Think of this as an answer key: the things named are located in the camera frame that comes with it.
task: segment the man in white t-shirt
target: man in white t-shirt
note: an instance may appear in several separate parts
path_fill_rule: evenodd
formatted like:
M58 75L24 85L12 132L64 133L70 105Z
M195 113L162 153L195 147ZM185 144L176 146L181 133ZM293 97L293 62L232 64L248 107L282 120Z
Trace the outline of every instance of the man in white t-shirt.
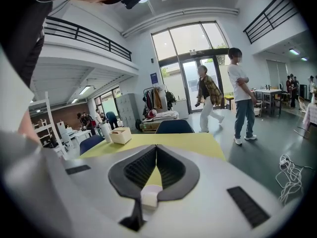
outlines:
M237 64L242 58L242 52L237 48L231 48L229 49L228 56L231 63L227 70L230 82L233 86L234 101L236 103L235 135L233 139L237 145L241 145L240 132L244 124L244 117L247 117L247 133L244 139L254 140L257 138L256 135L253 135L253 125L255 121L254 104L257 103L257 100L248 88L247 83L249 82L249 78L242 70L242 67Z

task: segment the white box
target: white box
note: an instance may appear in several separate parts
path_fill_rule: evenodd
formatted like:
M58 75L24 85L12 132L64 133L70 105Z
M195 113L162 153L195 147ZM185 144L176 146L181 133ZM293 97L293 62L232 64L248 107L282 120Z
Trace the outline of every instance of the white box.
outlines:
M125 145L131 139L130 128L129 127L115 128L110 133L110 137L114 143Z

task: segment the blue sign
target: blue sign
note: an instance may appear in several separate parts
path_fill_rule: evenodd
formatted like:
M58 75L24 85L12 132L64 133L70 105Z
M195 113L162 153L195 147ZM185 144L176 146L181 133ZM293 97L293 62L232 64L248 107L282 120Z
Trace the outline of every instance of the blue sign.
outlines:
M156 73L151 74L151 81L152 81L152 85L159 82L158 75Z

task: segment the black metal railing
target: black metal railing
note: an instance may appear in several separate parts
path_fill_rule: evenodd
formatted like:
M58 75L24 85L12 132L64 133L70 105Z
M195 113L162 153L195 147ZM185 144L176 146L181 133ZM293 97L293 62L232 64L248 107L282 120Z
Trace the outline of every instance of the black metal railing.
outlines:
M131 52L129 50L86 27L50 16L47 17L46 24L44 32L47 35L55 35L88 43L131 61Z
M247 34L252 44L297 13L290 0L272 0L243 32Z

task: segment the white t-shirt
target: white t-shirt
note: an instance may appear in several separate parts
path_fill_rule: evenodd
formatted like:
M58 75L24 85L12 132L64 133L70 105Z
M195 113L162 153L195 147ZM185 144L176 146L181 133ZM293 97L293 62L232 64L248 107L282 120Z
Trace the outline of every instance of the white t-shirt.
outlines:
M97 120L97 123L102 123L103 120L101 119L100 115L96 112L96 120Z
M242 70L242 67L239 65L230 64L227 68L227 71L230 82L233 86L234 101L237 102L250 99L250 95L243 91L241 86L237 83L238 78L247 77L247 75Z

